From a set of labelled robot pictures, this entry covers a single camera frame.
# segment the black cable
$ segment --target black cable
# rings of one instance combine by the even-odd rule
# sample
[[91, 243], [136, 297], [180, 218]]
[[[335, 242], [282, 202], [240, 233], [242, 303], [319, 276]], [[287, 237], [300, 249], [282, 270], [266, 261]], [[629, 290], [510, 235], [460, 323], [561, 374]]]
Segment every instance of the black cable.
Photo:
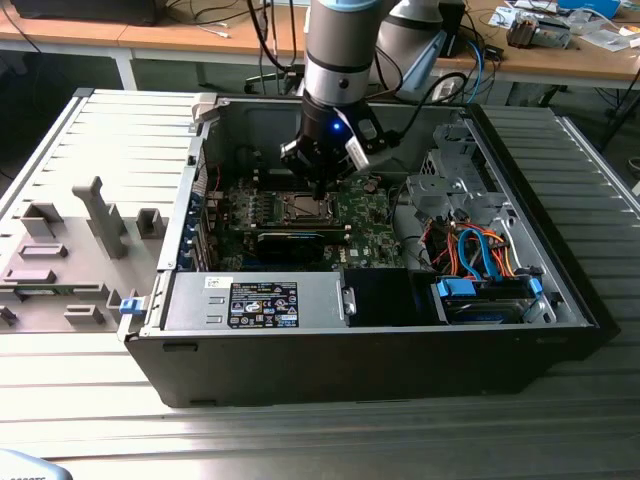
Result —
[[[271, 9], [271, 36], [273, 37], [273, 56], [278, 59], [278, 35], [276, 29], [276, 9], [275, 7]], [[278, 72], [276, 72], [276, 95], [280, 95], [280, 77], [278, 76]]]
[[289, 16], [291, 17], [291, 39], [293, 40], [293, 58], [291, 59], [291, 66], [296, 63], [298, 58], [298, 44], [296, 43], [296, 18], [293, 13], [293, 0], [289, 0]]
[[[267, 15], [267, 9], [263, 9], [262, 10], [262, 22], [264, 23], [264, 30], [261, 30], [262, 35], [264, 35], [265, 38], [267, 38], [269, 36], [269, 17]], [[260, 85], [262, 85], [262, 94], [266, 95], [267, 94], [267, 87], [264, 83], [264, 69], [262, 67], [262, 60], [264, 57], [264, 52], [262, 51], [262, 48], [260, 49], [260, 54], [258, 56], [258, 70], [260, 72]]]
[[616, 133], [618, 133], [618, 130], [620, 129], [620, 127], [622, 127], [622, 125], [627, 121], [627, 118], [629, 118], [629, 116], [634, 112], [635, 108], [638, 106], [638, 103], [640, 102], [640, 93], [625, 108], [625, 110], [622, 112], [622, 114], [620, 116], [618, 116], [618, 111], [620, 110], [620, 107], [622, 107], [624, 102], [627, 100], [627, 97], [629, 96], [629, 94], [633, 90], [633, 87], [636, 84], [636, 82], [638, 81], [639, 77], [640, 77], [640, 68], [638, 68], [638, 71], [636, 72], [635, 76], [633, 77], [633, 80], [629, 84], [629, 88], [627, 88], [627, 91], [624, 92], [624, 95], [620, 99], [620, 104], [615, 108], [615, 110], [613, 112], [613, 116], [607, 122], [607, 129], [606, 129], [604, 135], [602, 136], [602, 140], [600, 142], [600, 147], [598, 148], [598, 150], [600, 152], [604, 151], [604, 149], [607, 148], [607, 145], [609, 144], [611, 139], [616, 135]]
[[[427, 103], [427, 98], [429, 98], [429, 95], [431, 95], [433, 93], [433, 91], [436, 89], [436, 87], [438, 85], [440, 85], [442, 82], [444, 82], [445, 80], [449, 80], [450, 78], [461, 78], [462, 79], [462, 85], [460, 86], [460, 88], [458, 88], [457, 91], [447, 95], [444, 98], [440, 98], [435, 102]], [[426, 105], [438, 105], [438, 104], [440, 104], [442, 102], [445, 102], [445, 101], [447, 101], [449, 99], [455, 98], [458, 94], [460, 94], [460, 92], [464, 91], [464, 88], [467, 85], [467, 80], [468, 80], [468, 77], [462, 72], [451, 72], [451, 73], [447, 73], [446, 75], [443, 75], [442, 77], [438, 78], [433, 83], [433, 85], [431, 85], [427, 89], [427, 91], [424, 92], [424, 95], [420, 99], [420, 102], [418, 102], [418, 105], [416, 106], [416, 109], [414, 110], [413, 115], [409, 119], [409, 122], [407, 122], [406, 127], [404, 127], [404, 129], [400, 132], [400, 138], [403, 138], [409, 132], [409, 130], [411, 129], [411, 127], [415, 123], [416, 119], [418, 118], [418, 115], [420, 114], [420, 110], [422, 109], [422, 107], [424, 107]]]
[[207, 12], [214, 12], [216, 10], [226, 10], [227, 8], [233, 8], [236, 3], [238, 3], [240, 0], [234, 0], [233, 2], [231, 2], [229, 5], [223, 5], [222, 7], [208, 7], [208, 8], [203, 8], [202, 10], [199, 10], [195, 13], [194, 15], [194, 21], [198, 20], [198, 18], [207, 13]]
[[389, 224], [391, 225], [391, 231], [393, 232], [394, 236], [395, 236], [395, 227], [393, 226], [393, 220], [396, 216], [396, 209], [398, 208], [400, 195], [402, 195], [402, 192], [407, 188], [408, 188], [407, 184], [403, 182], [400, 188], [398, 189], [398, 193], [396, 194], [396, 198], [393, 201], [393, 206], [391, 207], [391, 212], [389, 214]]
[[618, 130], [624, 125], [627, 119], [631, 116], [631, 114], [636, 110], [636, 108], [640, 105], [640, 94], [636, 95], [633, 101], [627, 105], [624, 111], [620, 115], [616, 115], [613, 120], [613, 124], [610, 128], [607, 128], [604, 136], [602, 137], [602, 142], [600, 143], [599, 151], [604, 151], [607, 148], [607, 145], [611, 141], [611, 139], [618, 133]]
[[272, 55], [272, 53], [269, 51], [269, 48], [267, 47], [264, 37], [260, 33], [260, 24], [258, 23], [258, 16], [256, 15], [256, 9], [253, 6], [252, 2], [253, 0], [247, 0], [247, 6], [249, 7], [249, 15], [251, 16], [251, 21], [253, 22], [253, 29], [255, 30], [256, 35], [258, 36], [260, 47], [262, 48], [262, 50], [264, 50], [265, 55], [267, 56], [269, 61], [273, 64], [273, 66], [276, 67], [278, 70], [286, 73], [287, 71], [289, 71], [289, 67], [285, 67], [284, 65], [280, 64], [280, 62], [278, 62], [278, 60]]
[[484, 99], [485, 102], [489, 100], [491, 91], [493, 90], [493, 87], [496, 84], [496, 72], [500, 69], [500, 65], [502, 65], [502, 62], [499, 61], [498, 66], [496, 66], [496, 61], [494, 59], [491, 59], [491, 64], [493, 65], [493, 72], [491, 73], [491, 76], [488, 79], [491, 81], [491, 84], [488, 87], [485, 87], [483, 90], [480, 90], [478, 93], [476, 93], [476, 97], [477, 97], [478, 95], [482, 95], [484, 92], [488, 90], [487, 96]]
[[610, 107], [612, 107], [612, 108], [618, 108], [618, 105], [616, 105], [616, 104], [614, 104], [614, 103], [611, 103], [611, 100], [609, 100], [607, 97], [605, 97], [605, 96], [602, 94], [602, 92], [600, 91], [600, 89], [599, 89], [599, 88], [594, 88], [594, 90], [596, 91], [596, 93], [598, 94], [598, 96], [599, 96], [602, 100], [604, 100], [604, 101], [607, 103], [607, 105], [609, 105], [609, 106], [610, 106]]
[[465, 10], [464, 14], [469, 19], [469, 23], [471, 24], [471, 28], [469, 28], [469, 27], [467, 27], [465, 25], [460, 25], [460, 26], [463, 27], [463, 28], [471, 30], [473, 32], [473, 35], [474, 35], [475, 39], [476, 39], [476, 44], [478, 45], [479, 48], [484, 50], [484, 47], [486, 46], [486, 43], [484, 41], [484, 37], [480, 34], [480, 32], [478, 32], [478, 29], [476, 28], [476, 24], [473, 21], [473, 18], [471, 17], [471, 15], [469, 15], [469, 11]]
[[[376, 45], [376, 55], [374, 56], [374, 60], [376, 60], [376, 67], [379, 66], [379, 63], [377, 62], [377, 60], [378, 60], [377, 54], [382, 55], [382, 57], [387, 62], [389, 62], [391, 65], [393, 65], [393, 68], [395, 68], [396, 73], [398, 75], [398, 83], [396, 84], [395, 87], [393, 87], [393, 89], [386, 88], [382, 92], [378, 92], [378, 93], [374, 93], [374, 94], [366, 96], [365, 100], [371, 100], [371, 99], [374, 99], [374, 98], [377, 98], [377, 97], [381, 97], [383, 95], [387, 95], [389, 93], [395, 95], [396, 93], [398, 93], [400, 91], [400, 89], [404, 85], [404, 75], [402, 74], [402, 70], [400, 69], [398, 64], [395, 62], [395, 60], [393, 60], [393, 58], [391, 58], [391, 56], [387, 52], [385, 52], [384, 50], [382, 50], [380, 47], [378, 47]], [[380, 76], [380, 78], [382, 78], [381, 75], [382, 75], [382, 67], [380, 66], [380, 71], [378, 72], [378, 76]]]
[[16, 30], [18, 30], [18, 32], [20, 33], [20, 35], [22, 35], [22, 38], [24, 38], [27, 42], [29, 42], [29, 44], [33, 47], [33, 49], [38, 52], [38, 53], [42, 53], [42, 50], [40, 50], [35, 43], [33, 43], [31, 41], [31, 39], [29, 37], [27, 37], [26, 33], [24, 33], [20, 27], [18, 25], [16, 25], [16, 23], [13, 21], [13, 19], [9, 16], [9, 13], [7, 12], [7, 7], [4, 6], [4, 1], [0, 0], [0, 6], [2, 7], [2, 11], [4, 12], [4, 16], [7, 17], [7, 20], [9, 20], [9, 23], [11, 25], [13, 25], [13, 28], [15, 28]]
[[638, 77], [640, 77], [640, 68], [638, 68], [638, 71], [636, 72], [636, 75], [633, 77], [633, 80], [631, 81], [631, 84], [629, 85], [629, 88], [627, 88], [627, 91], [624, 92], [624, 95], [622, 96], [622, 99], [620, 100], [620, 103], [616, 107], [615, 112], [613, 112], [614, 116], [617, 115], [618, 110], [620, 110], [620, 107], [622, 106], [622, 104], [625, 102], [625, 100], [627, 99], [627, 97], [631, 93], [631, 90], [633, 90], [633, 86], [638, 81]]
[[2, 175], [3, 177], [8, 178], [9, 180], [12, 180], [12, 181], [15, 180], [15, 177], [12, 177], [11, 175], [7, 175], [2, 170], [0, 170], [0, 175]]
[[396, 84], [395, 87], [393, 87], [393, 93], [399, 92], [400, 89], [402, 88], [402, 85], [404, 85], [404, 75], [402, 74], [402, 70], [400, 69], [400, 66], [395, 62], [395, 60], [393, 58], [391, 58], [391, 56], [387, 52], [382, 50], [377, 45], [376, 45], [376, 52], [379, 53], [380, 55], [382, 55], [382, 57], [387, 62], [389, 62], [391, 65], [393, 65], [393, 68], [395, 69], [396, 73], [398, 74], [398, 83]]
[[[266, 4], [266, 5], [263, 5], [262, 7], [258, 8], [257, 11], [261, 11], [264, 8], [268, 8], [270, 5], [271, 5], [270, 3]], [[168, 10], [168, 9], [166, 10], [165, 13], [166, 13], [167, 17], [169, 17], [174, 22], [181, 23], [182, 25], [196, 25], [197, 26], [197, 25], [209, 25], [211, 23], [225, 22], [227, 20], [231, 20], [231, 19], [236, 18], [236, 17], [241, 17], [242, 15], [246, 15], [246, 14], [251, 13], [251, 12], [249, 10], [245, 10], [243, 12], [235, 13], [233, 15], [230, 15], [230, 16], [224, 17], [224, 18], [216, 18], [215, 20], [207, 20], [206, 22], [192, 22], [192, 23], [184, 22], [184, 21], [180, 20], [179, 18], [173, 16], [171, 14], [170, 10]]]
[[380, 80], [380, 84], [385, 90], [389, 90], [389, 85], [384, 81], [384, 75], [382, 75], [382, 67], [380, 67], [380, 59], [378, 58], [378, 51], [373, 55], [373, 61], [376, 64], [376, 72], [378, 73], [378, 79]]

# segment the red wire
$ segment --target red wire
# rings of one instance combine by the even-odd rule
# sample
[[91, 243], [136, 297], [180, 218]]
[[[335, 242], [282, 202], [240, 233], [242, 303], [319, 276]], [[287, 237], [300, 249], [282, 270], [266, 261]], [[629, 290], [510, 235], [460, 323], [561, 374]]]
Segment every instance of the red wire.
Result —
[[436, 259], [431, 263], [432, 264], [438, 263], [440, 261], [440, 258], [442, 258], [442, 255], [444, 255], [445, 253], [449, 253], [449, 250], [444, 249], [442, 252], [440, 252], [440, 255], [438, 255]]

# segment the power supply label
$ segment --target power supply label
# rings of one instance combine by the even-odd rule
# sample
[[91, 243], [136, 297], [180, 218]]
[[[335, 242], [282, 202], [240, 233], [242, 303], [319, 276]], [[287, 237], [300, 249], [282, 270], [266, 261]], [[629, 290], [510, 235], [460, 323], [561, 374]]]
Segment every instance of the power supply label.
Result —
[[231, 284], [231, 328], [296, 328], [299, 315], [296, 282]]

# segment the slotted metal surface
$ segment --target slotted metal surface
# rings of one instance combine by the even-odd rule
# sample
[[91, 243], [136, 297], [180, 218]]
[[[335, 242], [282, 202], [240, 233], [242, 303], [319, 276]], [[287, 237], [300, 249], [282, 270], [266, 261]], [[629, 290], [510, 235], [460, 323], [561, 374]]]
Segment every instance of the slotted metal surface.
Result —
[[[640, 318], [640, 207], [567, 119], [550, 110], [485, 107], [506, 147], [614, 319]], [[532, 141], [537, 132], [553, 140]], [[633, 308], [620, 309], [616, 303]]]
[[[542, 130], [525, 138], [562, 131], [540, 120], [544, 111], [532, 115]], [[179, 127], [169, 117], [153, 118]], [[506, 124], [510, 138], [522, 135]], [[533, 178], [538, 185], [587, 178], [548, 177]], [[571, 237], [602, 226], [625, 237], [636, 218], [606, 210], [552, 213]], [[597, 232], [587, 241], [606, 243]], [[624, 258], [581, 262], [609, 289], [612, 278], [635, 279], [640, 265]], [[172, 409], [113, 334], [0, 336], [0, 448], [56, 461], [76, 480], [637, 480], [640, 310], [632, 297], [606, 302], [622, 333], [522, 394], [411, 402]]]

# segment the electronic equipment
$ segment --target electronic equipment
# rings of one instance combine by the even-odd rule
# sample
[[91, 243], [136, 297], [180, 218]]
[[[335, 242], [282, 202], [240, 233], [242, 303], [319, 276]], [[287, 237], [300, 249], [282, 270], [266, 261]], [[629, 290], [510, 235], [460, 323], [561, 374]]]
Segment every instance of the electronic equipment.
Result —
[[507, 43], [516, 48], [540, 47], [567, 48], [571, 31], [561, 20], [537, 18], [527, 12], [516, 13], [507, 31]]
[[[551, 112], [427, 108], [397, 162], [313, 198], [274, 155], [299, 105], [218, 100], [203, 151], [221, 176], [196, 193], [199, 158], [185, 165], [154, 287], [123, 300], [119, 337], [166, 404], [517, 392], [618, 332], [572, 228], [545, 210], [581, 186], [545, 196], [539, 174], [566, 172], [532, 175], [521, 153], [530, 121], [582, 141]], [[391, 127], [413, 111], [373, 109]], [[586, 161], [572, 148], [565, 162]]]
[[465, 3], [463, 0], [440, 0], [438, 9], [442, 15], [442, 30], [447, 34], [440, 56], [451, 58], [458, 53], [455, 43], [464, 16]]
[[11, 0], [23, 18], [96, 20], [154, 25], [167, 0]]

